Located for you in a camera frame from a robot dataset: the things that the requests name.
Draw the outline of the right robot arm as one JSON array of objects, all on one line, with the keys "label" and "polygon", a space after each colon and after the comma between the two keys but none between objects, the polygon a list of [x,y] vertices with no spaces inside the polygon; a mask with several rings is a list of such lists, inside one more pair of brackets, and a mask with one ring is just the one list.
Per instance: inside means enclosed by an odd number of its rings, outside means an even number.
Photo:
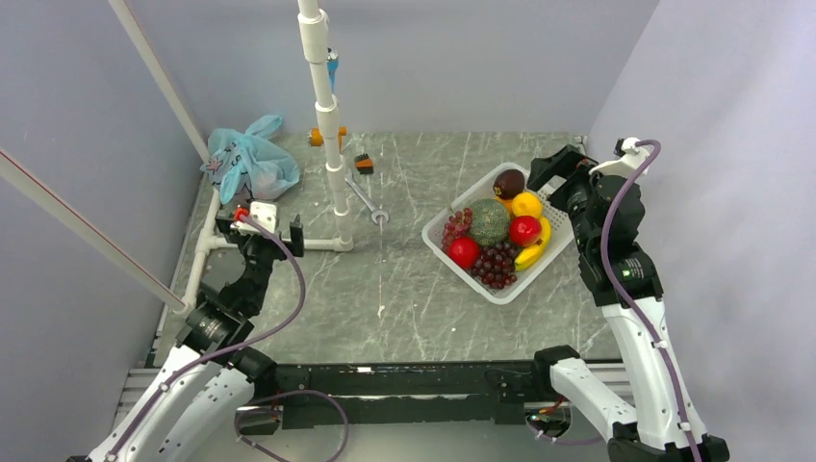
[{"label": "right robot arm", "polygon": [[652,258],[637,244],[645,216],[638,179],[661,151],[656,140],[621,139],[600,163],[573,146],[533,160],[532,191],[558,177],[549,204],[573,229],[581,279],[609,325],[632,393],[623,399],[569,346],[539,350],[536,396],[572,404],[595,428],[612,461],[727,461],[727,442],[708,432],[691,400],[670,340],[664,291]]}]

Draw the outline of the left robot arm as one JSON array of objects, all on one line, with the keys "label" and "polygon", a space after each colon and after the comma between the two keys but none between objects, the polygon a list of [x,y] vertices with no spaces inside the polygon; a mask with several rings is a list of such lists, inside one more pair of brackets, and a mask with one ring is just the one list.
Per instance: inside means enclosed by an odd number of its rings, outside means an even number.
[{"label": "left robot arm", "polygon": [[263,308],[274,263],[303,256],[302,222],[291,221],[288,240],[245,209],[217,227],[243,257],[242,274],[220,289],[199,288],[164,365],[86,460],[185,461],[229,414],[274,396],[276,364],[252,347],[251,320]]}]

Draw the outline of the light blue plastic bag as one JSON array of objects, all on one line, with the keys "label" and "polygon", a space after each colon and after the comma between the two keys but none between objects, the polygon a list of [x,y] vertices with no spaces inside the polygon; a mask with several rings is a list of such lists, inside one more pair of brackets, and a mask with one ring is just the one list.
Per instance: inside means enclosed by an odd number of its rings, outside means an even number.
[{"label": "light blue plastic bag", "polygon": [[200,170],[217,189],[221,204],[274,200],[300,181],[293,155],[272,141],[282,125],[282,117],[264,115],[243,132],[217,128],[210,134],[209,159]]}]

